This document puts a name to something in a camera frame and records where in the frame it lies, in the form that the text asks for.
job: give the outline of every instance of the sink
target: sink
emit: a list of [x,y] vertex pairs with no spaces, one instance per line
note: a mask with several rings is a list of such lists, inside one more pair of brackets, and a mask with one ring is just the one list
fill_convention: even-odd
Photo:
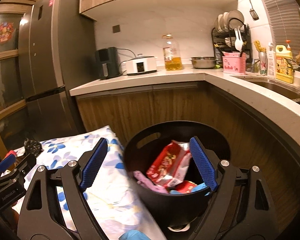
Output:
[[236,78],[267,88],[300,104],[300,90],[298,89],[295,89],[293,87],[279,83],[266,77],[236,76]]

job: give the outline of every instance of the red snack bag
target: red snack bag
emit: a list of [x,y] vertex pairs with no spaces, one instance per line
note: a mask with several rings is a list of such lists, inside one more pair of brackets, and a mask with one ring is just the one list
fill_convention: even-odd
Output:
[[197,186],[197,184],[195,184],[191,181],[185,180],[184,182],[177,185],[174,190],[176,190],[180,193],[190,193],[191,190],[196,186]]
[[190,151],[172,141],[162,150],[146,174],[158,186],[173,187],[184,180],[190,159]]

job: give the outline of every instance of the bottle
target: bottle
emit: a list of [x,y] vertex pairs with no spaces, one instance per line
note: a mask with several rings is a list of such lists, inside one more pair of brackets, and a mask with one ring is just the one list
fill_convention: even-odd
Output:
[[291,50],[291,48],[290,48],[290,40],[286,40],[286,43],[287,43],[287,50]]
[[268,44],[269,50],[268,50],[268,77],[276,78],[277,73],[277,57],[275,54],[275,51],[273,51],[273,43],[269,42]]
[[293,83],[293,66],[290,61],[293,59],[292,51],[284,45],[275,47],[277,58],[277,79],[287,83]]
[[178,42],[173,39],[171,34],[163,35],[163,56],[166,70],[181,70],[181,56]]

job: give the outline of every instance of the yellow detergent bottle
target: yellow detergent bottle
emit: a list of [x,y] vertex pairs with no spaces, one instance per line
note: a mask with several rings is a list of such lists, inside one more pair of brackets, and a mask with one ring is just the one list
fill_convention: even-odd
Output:
[[277,79],[292,84],[293,66],[289,63],[289,59],[293,59],[292,51],[284,45],[277,45],[275,50],[277,55]]

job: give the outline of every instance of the refrigerator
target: refrigerator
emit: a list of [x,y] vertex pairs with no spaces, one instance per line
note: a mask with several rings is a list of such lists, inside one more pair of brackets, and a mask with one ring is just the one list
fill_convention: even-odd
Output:
[[79,14],[79,0],[37,0],[19,29],[19,70],[38,141],[85,132],[69,90],[98,79],[93,20]]

